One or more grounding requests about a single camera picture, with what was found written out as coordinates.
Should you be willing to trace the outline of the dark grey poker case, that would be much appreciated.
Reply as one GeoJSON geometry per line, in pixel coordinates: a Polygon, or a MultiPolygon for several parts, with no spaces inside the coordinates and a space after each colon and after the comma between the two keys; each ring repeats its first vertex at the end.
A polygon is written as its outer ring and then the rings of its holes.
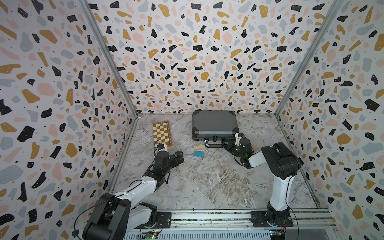
{"type": "Polygon", "coordinates": [[[234,111],[195,111],[192,114],[192,139],[204,141],[207,148],[223,148],[239,133],[234,111]]]}

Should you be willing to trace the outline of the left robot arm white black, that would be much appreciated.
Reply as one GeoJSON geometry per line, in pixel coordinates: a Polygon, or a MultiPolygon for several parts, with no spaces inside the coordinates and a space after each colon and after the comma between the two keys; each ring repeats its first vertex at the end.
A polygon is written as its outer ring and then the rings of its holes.
{"type": "Polygon", "coordinates": [[[157,207],[142,200],[167,183],[171,170],[183,162],[184,153],[181,151],[173,155],[167,151],[157,152],[154,163],[140,180],[119,193],[103,194],[95,206],[86,209],[92,214],[84,227],[82,239],[122,240],[127,232],[137,227],[156,226],[157,207]]]}

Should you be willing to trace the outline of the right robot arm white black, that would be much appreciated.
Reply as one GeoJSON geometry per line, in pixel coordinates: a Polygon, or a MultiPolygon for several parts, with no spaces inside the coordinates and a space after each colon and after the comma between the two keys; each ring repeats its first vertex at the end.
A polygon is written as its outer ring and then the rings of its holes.
{"type": "Polygon", "coordinates": [[[265,216],[259,222],[272,227],[288,224],[291,217],[289,195],[292,182],[303,165],[302,160],[282,142],[262,147],[257,153],[254,152],[250,140],[243,137],[237,137],[236,140],[222,140],[222,146],[234,156],[239,165],[247,169],[268,164],[274,176],[273,192],[265,216]]]}

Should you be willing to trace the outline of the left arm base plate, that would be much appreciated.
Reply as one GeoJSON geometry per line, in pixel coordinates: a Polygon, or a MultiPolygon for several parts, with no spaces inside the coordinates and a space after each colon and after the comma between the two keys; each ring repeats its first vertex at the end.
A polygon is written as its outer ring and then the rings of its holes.
{"type": "Polygon", "coordinates": [[[140,225],[140,229],[169,229],[171,227],[172,213],[171,212],[157,212],[151,214],[147,223],[140,225]]]}

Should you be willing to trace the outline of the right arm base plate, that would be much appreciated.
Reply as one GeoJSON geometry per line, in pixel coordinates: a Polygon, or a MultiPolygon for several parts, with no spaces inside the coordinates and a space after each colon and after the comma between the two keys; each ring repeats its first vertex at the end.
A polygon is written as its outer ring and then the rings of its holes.
{"type": "Polygon", "coordinates": [[[253,223],[254,228],[282,228],[294,226],[289,209],[277,212],[274,209],[266,211],[252,211],[251,222],[253,223]]]}

